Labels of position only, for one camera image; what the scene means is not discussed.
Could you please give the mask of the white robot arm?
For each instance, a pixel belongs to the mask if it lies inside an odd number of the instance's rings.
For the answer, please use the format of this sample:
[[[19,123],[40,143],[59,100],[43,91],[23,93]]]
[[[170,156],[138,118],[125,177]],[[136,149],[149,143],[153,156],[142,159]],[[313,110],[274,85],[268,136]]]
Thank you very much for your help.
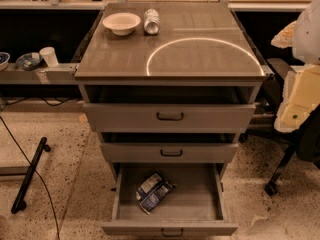
[[[306,64],[320,64],[320,0],[312,0],[299,15],[294,28],[292,53]]]

